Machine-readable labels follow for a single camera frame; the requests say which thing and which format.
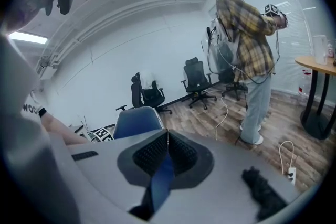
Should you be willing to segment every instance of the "black office chair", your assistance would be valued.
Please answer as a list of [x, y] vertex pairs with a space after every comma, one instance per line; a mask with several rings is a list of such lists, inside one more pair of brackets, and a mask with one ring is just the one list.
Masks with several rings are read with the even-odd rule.
[[182, 102], [191, 98], [192, 102], [189, 104], [189, 107], [192, 108], [192, 104], [201, 100], [204, 104], [204, 109], [207, 110], [208, 107], [206, 106], [204, 99], [214, 98], [215, 101], [217, 100], [217, 97], [208, 95], [204, 92], [204, 90], [212, 85], [211, 74], [207, 74], [209, 77], [209, 81], [207, 81], [204, 75], [203, 62], [199, 61], [197, 57], [185, 62], [184, 71], [188, 77], [188, 87], [185, 85], [185, 80], [181, 81], [181, 83], [183, 83], [185, 91], [190, 94], [187, 98], [183, 99]]
[[247, 87], [240, 84], [239, 82], [235, 82], [235, 74], [232, 71], [232, 68], [226, 69], [224, 72], [220, 73], [218, 79], [223, 84], [226, 84], [225, 91], [222, 92], [222, 97], [225, 96], [226, 93], [235, 91], [237, 101], [240, 100], [237, 91], [246, 91]]
[[[154, 108], [158, 113], [160, 112], [169, 112], [169, 114], [173, 114], [170, 109], [166, 109], [167, 107], [159, 107], [165, 100], [165, 96], [163, 93], [163, 89], [157, 87], [156, 81], [152, 82], [152, 88], [148, 90], [143, 90], [141, 86], [140, 73], [136, 73], [134, 77], [132, 77], [132, 104], [134, 108], [139, 108], [141, 106], [150, 106]], [[125, 110], [126, 105], [123, 105], [116, 110]]]

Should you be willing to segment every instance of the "ceiling light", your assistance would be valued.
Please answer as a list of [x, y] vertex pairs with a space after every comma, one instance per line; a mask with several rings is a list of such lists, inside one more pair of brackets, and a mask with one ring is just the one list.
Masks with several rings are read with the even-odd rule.
[[313, 9], [313, 8], [316, 8], [316, 7], [304, 8], [303, 10], [308, 10], [308, 9]]
[[284, 4], [287, 4], [289, 3], [288, 1], [284, 1], [284, 2], [281, 2], [281, 3], [278, 3], [278, 4], [275, 4], [275, 6], [279, 7], [279, 6], [282, 6]]
[[40, 44], [45, 44], [48, 40], [45, 37], [35, 36], [35, 35], [21, 33], [21, 32], [14, 32], [9, 35], [9, 38], [15, 39], [15, 40], [35, 42], [35, 43], [40, 43]]

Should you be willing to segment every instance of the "yellow plaid shirt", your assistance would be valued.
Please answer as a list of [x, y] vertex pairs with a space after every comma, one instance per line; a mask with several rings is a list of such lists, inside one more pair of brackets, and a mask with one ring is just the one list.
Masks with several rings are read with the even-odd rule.
[[[240, 34], [237, 50], [239, 69], [250, 78], [268, 74], [274, 67], [274, 61], [266, 36], [276, 31], [274, 20], [263, 17], [257, 8], [244, 0], [216, 0], [216, 8], [231, 41]], [[248, 79], [238, 70], [235, 75], [235, 81]]]

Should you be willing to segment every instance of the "water bottle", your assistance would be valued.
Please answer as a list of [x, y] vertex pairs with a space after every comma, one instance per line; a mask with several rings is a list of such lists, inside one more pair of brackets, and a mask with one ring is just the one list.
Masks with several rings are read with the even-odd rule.
[[307, 69], [303, 69], [303, 76], [299, 84], [299, 94], [302, 96], [308, 96], [311, 86], [311, 72]]

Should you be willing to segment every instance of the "power strip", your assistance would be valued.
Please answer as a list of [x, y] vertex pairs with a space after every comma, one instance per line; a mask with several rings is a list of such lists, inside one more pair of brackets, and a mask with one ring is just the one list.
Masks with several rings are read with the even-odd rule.
[[291, 183], [295, 186], [295, 180], [296, 180], [296, 168], [295, 167], [290, 167], [288, 169], [287, 177], [291, 181]]

